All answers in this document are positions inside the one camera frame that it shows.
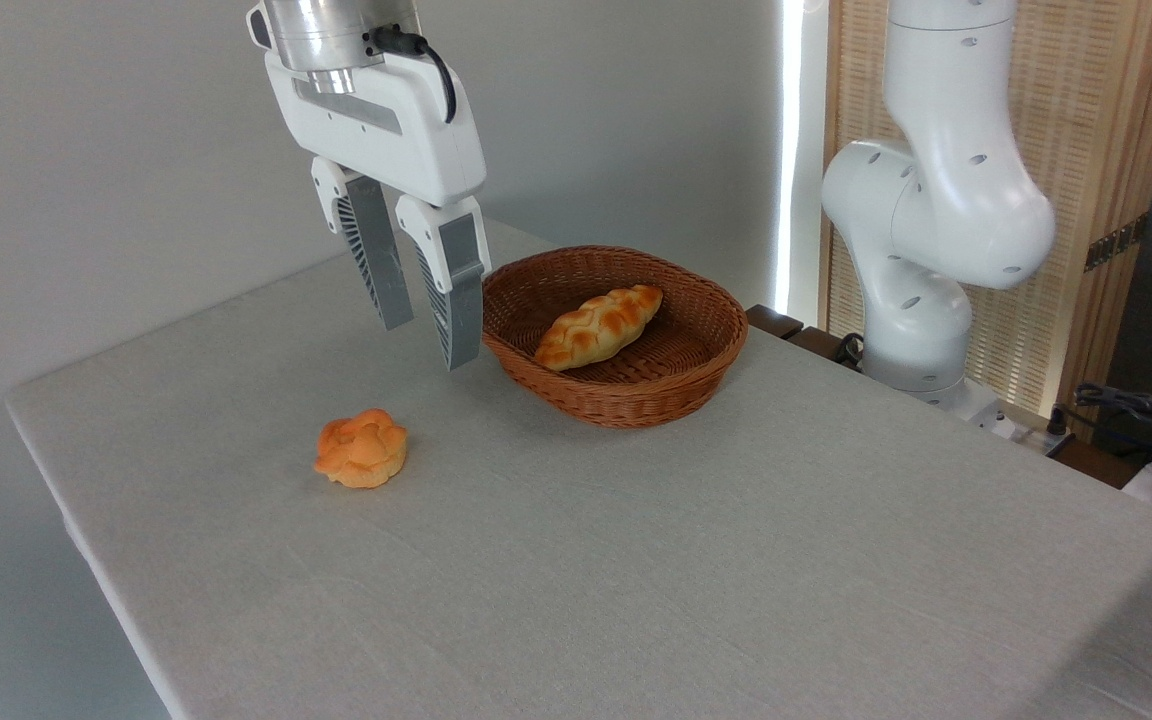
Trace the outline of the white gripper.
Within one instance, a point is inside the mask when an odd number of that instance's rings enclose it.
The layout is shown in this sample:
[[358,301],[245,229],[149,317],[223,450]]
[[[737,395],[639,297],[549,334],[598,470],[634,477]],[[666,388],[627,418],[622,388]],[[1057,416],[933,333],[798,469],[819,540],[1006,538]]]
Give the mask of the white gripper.
[[391,54],[353,69],[353,94],[321,94],[273,50],[264,63],[285,124],[314,154],[311,177],[329,232],[346,241],[384,327],[411,323],[414,311],[379,182],[407,194],[397,222],[417,247],[445,366],[473,361],[492,259],[470,196],[486,167],[465,88],[453,81],[457,109],[447,123],[442,77],[425,56]]

